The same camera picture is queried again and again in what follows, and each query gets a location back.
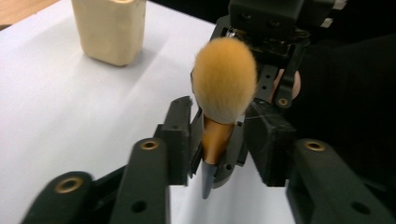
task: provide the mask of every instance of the white table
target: white table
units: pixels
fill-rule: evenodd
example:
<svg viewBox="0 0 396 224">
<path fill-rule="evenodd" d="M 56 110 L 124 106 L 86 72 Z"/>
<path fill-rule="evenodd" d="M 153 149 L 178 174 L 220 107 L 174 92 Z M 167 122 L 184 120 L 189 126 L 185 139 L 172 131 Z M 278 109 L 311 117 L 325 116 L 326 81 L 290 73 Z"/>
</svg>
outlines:
<svg viewBox="0 0 396 224">
<path fill-rule="evenodd" d="M 214 25 L 148 2 L 142 53 L 127 67 L 83 54 L 70 1 L 0 32 L 0 223 L 19 223 L 52 178 L 97 179 L 151 137 Z M 172 187 L 173 223 L 292 223 L 285 189 L 268 189 L 250 158 L 201 199 L 201 179 Z"/>
</svg>

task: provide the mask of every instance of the gold ferrule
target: gold ferrule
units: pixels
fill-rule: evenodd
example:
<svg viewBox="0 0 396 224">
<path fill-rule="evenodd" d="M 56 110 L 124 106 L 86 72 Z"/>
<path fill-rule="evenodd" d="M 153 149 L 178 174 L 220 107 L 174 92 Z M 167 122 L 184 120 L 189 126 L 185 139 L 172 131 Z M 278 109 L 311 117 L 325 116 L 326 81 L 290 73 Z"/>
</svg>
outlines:
<svg viewBox="0 0 396 224">
<path fill-rule="evenodd" d="M 219 162 L 221 154 L 227 147 L 232 131 L 233 123 L 220 124 L 204 115 L 202 147 L 206 163 L 215 165 Z"/>
</svg>

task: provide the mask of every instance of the brass screw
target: brass screw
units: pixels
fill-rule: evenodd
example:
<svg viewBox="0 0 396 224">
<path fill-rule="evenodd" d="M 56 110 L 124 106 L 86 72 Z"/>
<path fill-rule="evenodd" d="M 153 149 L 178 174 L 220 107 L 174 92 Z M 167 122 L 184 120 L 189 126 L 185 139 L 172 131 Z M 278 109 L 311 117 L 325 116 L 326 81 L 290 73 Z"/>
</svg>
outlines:
<svg viewBox="0 0 396 224">
<path fill-rule="evenodd" d="M 324 151 L 324 149 L 326 149 L 326 147 L 323 146 L 320 142 L 312 141 L 312 140 L 305 141 L 304 146 L 313 151 Z"/>
<path fill-rule="evenodd" d="M 158 147 L 158 143 L 156 141 L 148 140 L 140 145 L 142 149 L 152 150 Z"/>
<path fill-rule="evenodd" d="M 280 105 L 287 105 L 289 101 L 287 99 L 285 99 L 285 98 L 280 98 L 277 102 Z"/>
<path fill-rule="evenodd" d="M 57 193 L 69 193 L 81 187 L 84 181 L 77 176 L 68 177 L 55 187 Z"/>
</svg>

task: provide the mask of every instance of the brush bristles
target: brush bristles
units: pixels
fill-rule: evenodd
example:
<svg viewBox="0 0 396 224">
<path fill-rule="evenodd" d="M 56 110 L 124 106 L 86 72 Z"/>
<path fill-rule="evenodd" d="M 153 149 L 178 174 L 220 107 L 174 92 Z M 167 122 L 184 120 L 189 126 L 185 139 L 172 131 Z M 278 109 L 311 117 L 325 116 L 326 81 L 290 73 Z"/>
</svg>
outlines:
<svg viewBox="0 0 396 224">
<path fill-rule="evenodd" d="M 247 109 L 256 90 L 256 64 L 241 41 L 223 37 L 198 53 L 192 88 L 198 105 L 210 119 L 234 123 Z"/>
</svg>

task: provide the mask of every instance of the robotic hand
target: robotic hand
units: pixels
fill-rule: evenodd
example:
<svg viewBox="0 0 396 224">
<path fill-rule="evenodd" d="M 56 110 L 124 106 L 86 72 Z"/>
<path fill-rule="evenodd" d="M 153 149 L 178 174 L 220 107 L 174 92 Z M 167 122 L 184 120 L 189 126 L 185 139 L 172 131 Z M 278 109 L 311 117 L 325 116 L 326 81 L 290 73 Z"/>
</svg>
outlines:
<svg viewBox="0 0 396 224">
<path fill-rule="evenodd" d="M 297 223 L 394 223 L 389 210 L 331 146 L 297 140 L 282 116 L 291 106 L 294 74 L 309 44 L 309 32 L 297 25 L 326 26 L 332 8 L 344 4 L 231 1 L 230 15 L 218 20 L 211 39 L 236 38 L 249 48 L 258 88 L 245 116 L 233 124 L 224 151 L 211 164 L 216 169 L 204 169 L 204 197 L 224 185 L 250 152 L 264 184 L 285 187 L 289 180 L 287 194 Z M 279 69 L 285 69 L 284 75 L 272 90 Z M 134 145 L 125 167 L 96 181 L 81 172 L 53 179 L 23 223 L 169 223 L 169 185 L 187 185 L 188 175 L 196 173 L 204 156 L 205 111 L 199 110 L 190 123 L 190 109 L 190 97 L 176 99 L 154 137 Z"/>
</svg>

